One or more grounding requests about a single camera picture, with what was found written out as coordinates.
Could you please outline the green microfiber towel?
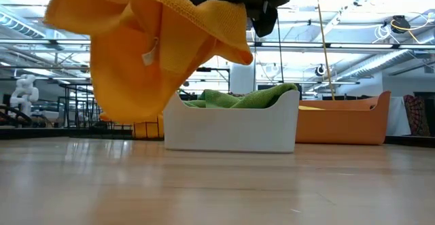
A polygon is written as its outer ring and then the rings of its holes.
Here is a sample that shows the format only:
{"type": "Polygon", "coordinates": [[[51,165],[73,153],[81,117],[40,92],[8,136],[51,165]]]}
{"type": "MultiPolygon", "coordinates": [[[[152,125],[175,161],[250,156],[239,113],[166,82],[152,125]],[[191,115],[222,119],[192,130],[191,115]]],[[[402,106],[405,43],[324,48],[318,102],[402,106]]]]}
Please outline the green microfiber towel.
{"type": "Polygon", "coordinates": [[[183,101],[183,103],[188,107],[197,108],[231,108],[239,101],[239,98],[231,94],[206,89],[197,100],[183,101]]]}
{"type": "Polygon", "coordinates": [[[237,101],[230,108],[265,109],[274,105],[281,95],[292,90],[298,90],[295,84],[280,84],[272,88],[257,90],[244,97],[237,97],[237,101]]]}

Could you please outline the white plastic basket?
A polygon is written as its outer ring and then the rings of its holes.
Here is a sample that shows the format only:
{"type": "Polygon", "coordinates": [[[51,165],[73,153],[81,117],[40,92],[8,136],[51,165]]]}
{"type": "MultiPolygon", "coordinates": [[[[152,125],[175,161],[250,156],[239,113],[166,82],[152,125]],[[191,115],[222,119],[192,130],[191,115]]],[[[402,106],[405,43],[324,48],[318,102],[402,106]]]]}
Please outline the white plastic basket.
{"type": "Polygon", "coordinates": [[[174,95],[163,111],[168,150],[292,153],[299,92],[290,90],[266,109],[195,108],[174,95]]]}

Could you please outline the orange plastic basket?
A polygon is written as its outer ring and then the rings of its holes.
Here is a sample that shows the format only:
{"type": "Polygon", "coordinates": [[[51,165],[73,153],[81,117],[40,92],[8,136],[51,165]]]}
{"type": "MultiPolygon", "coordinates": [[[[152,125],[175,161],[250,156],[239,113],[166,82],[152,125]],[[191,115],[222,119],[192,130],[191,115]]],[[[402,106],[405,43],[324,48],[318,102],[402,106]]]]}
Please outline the orange plastic basket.
{"type": "Polygon", "coordinates": [[[381,145],[391,92],[350,101],[301,101],[296,143],[381,145]]]}

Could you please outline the white table cover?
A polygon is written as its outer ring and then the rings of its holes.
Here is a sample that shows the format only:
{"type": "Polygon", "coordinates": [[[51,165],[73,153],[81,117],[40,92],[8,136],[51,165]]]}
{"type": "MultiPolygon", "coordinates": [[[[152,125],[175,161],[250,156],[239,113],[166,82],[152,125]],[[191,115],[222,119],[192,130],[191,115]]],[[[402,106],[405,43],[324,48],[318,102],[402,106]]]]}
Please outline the white table cover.
{"type": "Polygon", "coordinates": [[[402,97],[392,97],[390,99],[386,135],[396,137],[411,135],[411,128],[402,97]]]}

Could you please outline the patterned red cloth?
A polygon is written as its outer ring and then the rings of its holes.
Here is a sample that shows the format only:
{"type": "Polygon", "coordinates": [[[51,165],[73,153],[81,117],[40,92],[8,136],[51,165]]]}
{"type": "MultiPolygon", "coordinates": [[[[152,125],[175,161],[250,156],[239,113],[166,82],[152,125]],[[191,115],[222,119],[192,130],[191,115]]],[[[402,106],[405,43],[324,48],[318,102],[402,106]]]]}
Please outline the patterned red cloth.
{"type": "Polygon", "coordinates": [[[404,96],[406,115],[412,136],[429,137],[430,128],[425,113],[425,102],[421,97],[404,96]]]}

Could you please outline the white robot figure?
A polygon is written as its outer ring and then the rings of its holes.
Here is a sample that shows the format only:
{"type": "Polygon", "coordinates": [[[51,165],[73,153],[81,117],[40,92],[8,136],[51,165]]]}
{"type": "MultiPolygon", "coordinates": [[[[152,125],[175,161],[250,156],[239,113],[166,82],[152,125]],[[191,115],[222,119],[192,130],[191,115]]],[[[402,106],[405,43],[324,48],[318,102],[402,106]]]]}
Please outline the white robot figure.
{"type": "Polygon", "coordinates": [[[32,103],[38,101],[39,90],[33,86],[36,77],[34,75],[24,74],[16,80],[16,89],[10,98],[10,106],[18,107],[26,116],[31,115],[32,103]]]}

